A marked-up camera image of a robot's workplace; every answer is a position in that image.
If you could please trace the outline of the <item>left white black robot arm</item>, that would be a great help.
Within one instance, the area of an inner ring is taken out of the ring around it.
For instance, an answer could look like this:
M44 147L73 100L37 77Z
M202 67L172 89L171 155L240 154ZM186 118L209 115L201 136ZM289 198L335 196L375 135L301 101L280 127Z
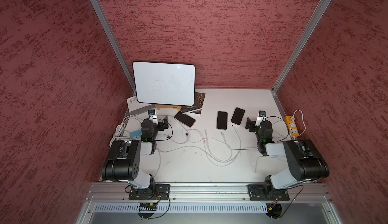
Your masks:
M127 182L137 190L155 189L152 174L140 169L140 157L152 155L157 148L157 135L170 126L168 117L163 119L145 119L141 123L140 138L135 140L115 140L102 168L102 179L111 182Z

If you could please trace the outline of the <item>clear case phone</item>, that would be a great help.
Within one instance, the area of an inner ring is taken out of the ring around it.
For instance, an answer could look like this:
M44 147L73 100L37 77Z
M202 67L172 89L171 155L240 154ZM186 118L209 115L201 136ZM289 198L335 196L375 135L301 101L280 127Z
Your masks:
M224 111L219 111L217 113L216 128L218 130L227 130L227 120L228 120L228 113Z

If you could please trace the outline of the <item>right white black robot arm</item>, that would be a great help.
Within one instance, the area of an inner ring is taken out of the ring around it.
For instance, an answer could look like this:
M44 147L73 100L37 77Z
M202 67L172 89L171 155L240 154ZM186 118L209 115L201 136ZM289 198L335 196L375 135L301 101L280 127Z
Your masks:
M329 176L329 167L311 140L274 142L272 123L265 119L260 124L247 119L245 128L255 133L258 151L263 156L285 157L287 160L287 168L265 178L263 187L266 192L283 191L305 181Z

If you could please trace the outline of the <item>pink case phone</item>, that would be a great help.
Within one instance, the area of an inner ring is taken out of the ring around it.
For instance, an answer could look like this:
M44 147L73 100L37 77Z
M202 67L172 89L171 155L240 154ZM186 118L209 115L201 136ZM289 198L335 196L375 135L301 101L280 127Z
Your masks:
M236 107L233 114L232 114L230 122L235 124L235 125L240 125L242 122L242 119L244 117L244 114L245 114L244 109Z
M192 127L193 124L196 122L196 120L188 115L183 114L181 111L179 111L175 116L175 119L177 119L182 124Z

